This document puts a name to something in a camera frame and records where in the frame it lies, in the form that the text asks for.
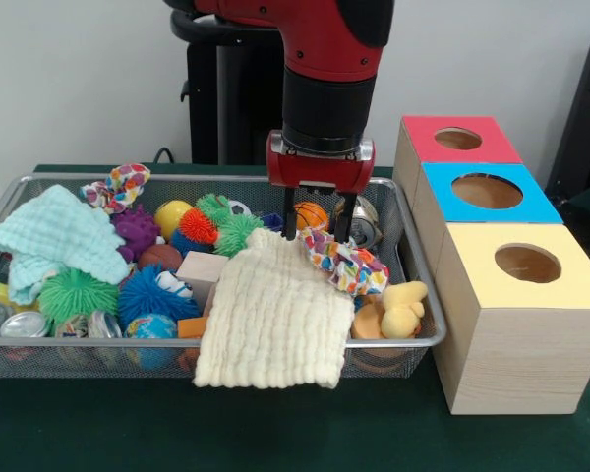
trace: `green spiky ball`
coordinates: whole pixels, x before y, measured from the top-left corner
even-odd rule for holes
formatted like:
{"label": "green spiky ball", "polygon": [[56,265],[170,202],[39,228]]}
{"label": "green spiky ball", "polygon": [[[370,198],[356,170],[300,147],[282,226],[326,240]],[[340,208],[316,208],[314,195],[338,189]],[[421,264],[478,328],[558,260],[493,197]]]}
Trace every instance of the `green spiky ball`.
{"label": "green spiky ball", "polygon": [[220,229],[232,216],[229,201],[222,195],[207,194],[197,200],[195,205],[207,218]]}
{"label": "green spiky ball", "polygon": [[262,228],[263,222],[256,216],[234,214],[218,228],[219,236],[214,251],[221,256],[233,258],[247,247],[247,237],[256,228]]}
{"label": "green spiky ball", "polygon": [[48,279],[39,293],[39,310],[55,325],[94,310],[116,314],[118,287],[71,268]]}

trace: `white wall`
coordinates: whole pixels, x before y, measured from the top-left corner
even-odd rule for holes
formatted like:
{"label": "white wall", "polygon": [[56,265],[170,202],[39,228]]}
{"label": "white wall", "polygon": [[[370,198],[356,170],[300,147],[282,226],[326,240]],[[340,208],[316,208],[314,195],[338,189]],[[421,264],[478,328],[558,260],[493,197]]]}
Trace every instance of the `white wall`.
{"label": "white wall", "polygon": [[[161,0],[0,1],[0,191],[39,162],[189,160],[185,44]],[[551,168],[590,42],[590,0],[396,0],[368,134],[405,113],[495,115]]]}

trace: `stacked wooden boxes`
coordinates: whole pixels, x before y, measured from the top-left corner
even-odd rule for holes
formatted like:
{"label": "stacked wooden boxes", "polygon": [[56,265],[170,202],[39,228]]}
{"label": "stacked wooden boxes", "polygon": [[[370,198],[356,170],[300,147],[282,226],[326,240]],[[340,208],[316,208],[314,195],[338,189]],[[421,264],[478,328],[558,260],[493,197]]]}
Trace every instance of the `stacked wooden boxes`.
{"label": "stacked wooden boxes", "polygon": [[453,414],[572,413],[590,378],[590,261],[489,117],[404,117],[403,188],[446,312]]}

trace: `wire mesh basket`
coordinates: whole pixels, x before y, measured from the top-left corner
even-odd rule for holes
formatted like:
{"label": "wire mesh basket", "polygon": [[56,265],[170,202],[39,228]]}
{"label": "wire mesh basket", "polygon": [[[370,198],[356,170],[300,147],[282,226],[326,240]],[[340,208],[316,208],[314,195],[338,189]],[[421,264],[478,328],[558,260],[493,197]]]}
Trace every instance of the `wire mesh basket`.
{"label": "wire mesh basket", "polygon": [[[14,209],[60,184],[75,194],[102,174],[35,173],[12,183],[0,200],[0,221]],[[155,212],[164,202],[195,202],[207,193],[244,202],[254,213],[281,213],[283,190],[266,177],[152,175],[139,203]],[[383,238],[373,252],[389,267],[390,282],[423,280],[429,287],[422,330],[415,339],[347,340],[341,375],[349,378],[407,378],[426,350],[445,336],[437,292],[404,195],[388,179],[374,178],[363,194],[380,216]],[[337,195],[298,190],[296,202],[314,201],[331,214]],[[0,282],[9,261],[0,254]],[[195,339],[76,339],[0,337],[0,378],[188,378],[194,374],[201,341]]]}

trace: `circular hole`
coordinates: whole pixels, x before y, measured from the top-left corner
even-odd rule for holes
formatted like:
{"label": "circular hole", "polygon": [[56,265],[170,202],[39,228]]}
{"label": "circular hole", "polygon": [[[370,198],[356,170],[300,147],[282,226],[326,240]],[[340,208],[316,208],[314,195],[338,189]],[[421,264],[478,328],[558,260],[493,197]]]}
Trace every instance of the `circular hole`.
{"label": "circular hole", "polygon": [[558,258],[548,251],[528,244],[510,244],[496,251],[496,264],[518,280],[549,283],[560,278]]}
{"label": "circular hole", "polygon": [[454,179],[452,192],[462,201],[481,208],[512,208],[522,202],[522,191],[498,175],[467,174]]}
{"label": "circular hole", "polygon": [[483,140],[476,133],[463,128],[444,128],[435,133],[435,141],[445,148],[470,150],[476,149]]}

